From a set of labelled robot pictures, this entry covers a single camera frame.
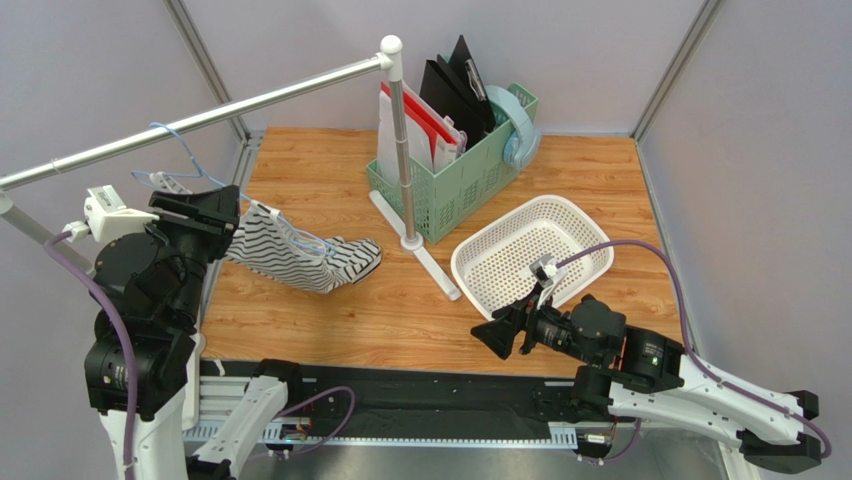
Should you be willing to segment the black white striped tank top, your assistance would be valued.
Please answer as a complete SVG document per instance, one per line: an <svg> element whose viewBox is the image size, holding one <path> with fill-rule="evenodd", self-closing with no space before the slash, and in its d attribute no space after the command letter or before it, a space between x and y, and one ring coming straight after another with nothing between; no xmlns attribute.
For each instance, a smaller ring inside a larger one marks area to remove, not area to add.
<svg viewBox="0 0 852 480"><path fill-rule="evenodd" d="M312 237L278 209L250 200L225 259L279 283L327 294L370 275L382 261L382 249L370 238Z"/></svg>

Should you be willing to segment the blue wire hanger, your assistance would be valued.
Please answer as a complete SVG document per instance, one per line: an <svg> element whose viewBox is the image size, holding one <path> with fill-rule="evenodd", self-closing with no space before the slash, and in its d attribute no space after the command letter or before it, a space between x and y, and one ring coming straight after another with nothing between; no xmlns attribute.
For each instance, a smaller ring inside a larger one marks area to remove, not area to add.
<svg viewBox="0 0 852 480"><path fill-rule="evenodd" d="M209 172L207 172L201 163L196 159L193 154L190 146L184 137L178 133L175 129L169 127L168 125L161 122L151 122L149 127L152 128L160 128L167 131L171 136L173 136L180 144L183 146L183 149L186 151L186 154L190 160L190 163L194 167L194 173L180 173L180 172L167 172L167 171L158 171L158 172L149 172L144 170L131 170L130 175L137 182L148 186L152 189L159 188L158 184L154 183L154 177L157 174L160 174L163 177L169 177L171 179L177 180L178 178L184 179L206 179L209 182L212 182L214 185L219 187L224 187L225 183L218 180L214 176L212 176ZM320 237L302 229L295 229L296 233L302 237L304 240L295 240L294 244L298 247L305 248L311 252L319 253L326 256L333 256L337 253L337 249L328 241L321 239Z"/></svg>

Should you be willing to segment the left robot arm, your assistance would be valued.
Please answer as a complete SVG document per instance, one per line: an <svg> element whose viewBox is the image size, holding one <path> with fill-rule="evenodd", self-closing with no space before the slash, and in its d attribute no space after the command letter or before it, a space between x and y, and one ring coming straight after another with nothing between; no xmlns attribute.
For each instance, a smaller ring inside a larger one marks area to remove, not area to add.
<svg viewBox="0 0 852 480"><path fill-rule="evenodd" d="M86 225L102 250L92 295L100 306L84 360L91 406L118 469L137 479L236 479L273 417L302 385L299 365L261 361L212 439L183 441L187 368L208 267L224 257L240 219L234 185L198 194L155 192L127 207L111 186L91 188Z"/></svg>

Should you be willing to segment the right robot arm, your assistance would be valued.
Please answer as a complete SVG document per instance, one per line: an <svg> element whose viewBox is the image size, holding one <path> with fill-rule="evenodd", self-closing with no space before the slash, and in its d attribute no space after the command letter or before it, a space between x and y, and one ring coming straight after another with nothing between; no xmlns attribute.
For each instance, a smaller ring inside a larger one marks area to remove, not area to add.
<svg viewBox="0 0 852 480"><path fill-rule="evenodd" d="M819 414L815 394L737 386L681 343L628 325L624 314L591 295L562 313L532 293L494 311L471 334L500 359L545 346L581 361L567 399L557 405L571 423L659 422L712 438L782 474L819 466L827 450L807 432Z"/></svg>

